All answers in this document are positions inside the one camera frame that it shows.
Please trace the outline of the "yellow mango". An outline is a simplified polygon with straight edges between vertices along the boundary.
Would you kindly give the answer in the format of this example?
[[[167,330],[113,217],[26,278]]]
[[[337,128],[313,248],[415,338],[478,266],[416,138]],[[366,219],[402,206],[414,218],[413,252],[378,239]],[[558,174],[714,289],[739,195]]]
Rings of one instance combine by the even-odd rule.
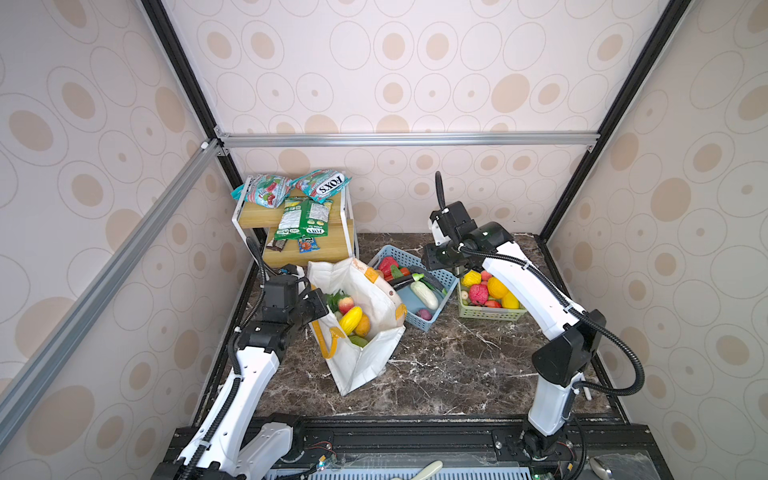
[[[511,292],[508,292],[506,295],[503,296],[503,298],[501,299],[501,305],[504,309],[509,309],[509,310],[520,309],[519,300]]]
[[[360,324],[363,317],[362,308],[352,307],[341,318],[339,325],[345,334],[350,335]]]

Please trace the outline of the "red yellow peach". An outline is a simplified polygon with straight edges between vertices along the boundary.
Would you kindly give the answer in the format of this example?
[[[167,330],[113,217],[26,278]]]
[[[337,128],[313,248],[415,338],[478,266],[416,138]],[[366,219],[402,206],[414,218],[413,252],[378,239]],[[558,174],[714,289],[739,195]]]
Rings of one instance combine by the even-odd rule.
[[[356,306],[355,301],[350,296],[345,296],[343,298],[340,298],[337,302],[337,308],[338,311],[342,315],[346,315],[351,309],[353,309]]]

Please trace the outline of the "white grocery bag yellow handles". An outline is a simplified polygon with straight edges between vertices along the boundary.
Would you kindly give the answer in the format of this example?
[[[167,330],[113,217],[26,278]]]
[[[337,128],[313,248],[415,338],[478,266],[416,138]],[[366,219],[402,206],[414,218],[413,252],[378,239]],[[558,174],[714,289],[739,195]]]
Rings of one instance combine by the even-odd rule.
[[[371,321],[366,338],[347,335],[339,325],[342,314],[330,312],[311,323],[334,382],[346,396],[372,381],[386,364],[405,332],[407,308],[378,271],[350,257],[337,263],[311,262],[307,276],[324,295],[343,291]]]

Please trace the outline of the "orange fruit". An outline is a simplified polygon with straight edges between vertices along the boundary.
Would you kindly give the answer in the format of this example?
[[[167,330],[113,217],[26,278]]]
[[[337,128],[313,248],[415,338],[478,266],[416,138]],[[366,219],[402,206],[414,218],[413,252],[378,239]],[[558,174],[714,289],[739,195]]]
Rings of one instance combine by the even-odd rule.
[[[363,314],[359,323],[354,329],[354,333],[358,337],[366,338],[371,330],[371,321],[366,314]]]

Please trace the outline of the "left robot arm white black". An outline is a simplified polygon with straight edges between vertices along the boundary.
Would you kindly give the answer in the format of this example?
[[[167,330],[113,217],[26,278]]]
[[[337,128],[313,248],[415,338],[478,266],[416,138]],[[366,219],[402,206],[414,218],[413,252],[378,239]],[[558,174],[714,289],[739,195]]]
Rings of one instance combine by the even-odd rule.
[[[245,439],[256,407],[277,373],[295,334],[330,312],[307,277],[277,275],[262,289],[259,306],[227,345],[232,367],[224,386],[191,439],[154,479],[262,479],[295,450],[292,418],[265,423]]]

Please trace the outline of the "green leafy lettuce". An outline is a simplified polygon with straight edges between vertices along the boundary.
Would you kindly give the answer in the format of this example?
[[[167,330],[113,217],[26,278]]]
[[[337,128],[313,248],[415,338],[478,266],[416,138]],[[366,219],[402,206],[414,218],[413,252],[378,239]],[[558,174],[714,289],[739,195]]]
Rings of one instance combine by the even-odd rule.
[[[346,297],[346,294],[343,291],[338,291],[333,294],[326,294],[325,295],[326,304],[332,312],[338,311],[339,301],[345,297]]]

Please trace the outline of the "pink dragon fruit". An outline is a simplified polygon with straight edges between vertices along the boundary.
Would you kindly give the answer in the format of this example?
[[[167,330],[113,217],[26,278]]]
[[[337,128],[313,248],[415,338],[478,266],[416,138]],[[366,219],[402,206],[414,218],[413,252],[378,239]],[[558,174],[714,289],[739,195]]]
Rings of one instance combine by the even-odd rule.
[[[489,291],[486,284],[478,283],[469,287],[468,299],[472,305],[484,306],[489,300]]]

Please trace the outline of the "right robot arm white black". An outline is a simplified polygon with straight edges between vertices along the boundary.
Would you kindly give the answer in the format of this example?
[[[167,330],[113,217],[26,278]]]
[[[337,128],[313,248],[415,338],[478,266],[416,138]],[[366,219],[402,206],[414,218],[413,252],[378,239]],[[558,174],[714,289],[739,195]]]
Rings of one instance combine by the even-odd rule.
[[[576,395],[587,388],[617,397],[630,396],[645,384],[638,355],[606,328],[601,312],[585,310],[571,300],[524,254],[511,233],[496,222],[479,226],[462,202],[446,203],[430,214],[434,242],[424,260],[430,270],[483,268],[499,280],[528,310],[548,342],[532,355],[538,374],[536,393],[521,435],[523,451],[533,460],[547,458],[570,422]],[[601,340],[618,347],[632,365],[628,387],[609,388],[585,379]]]

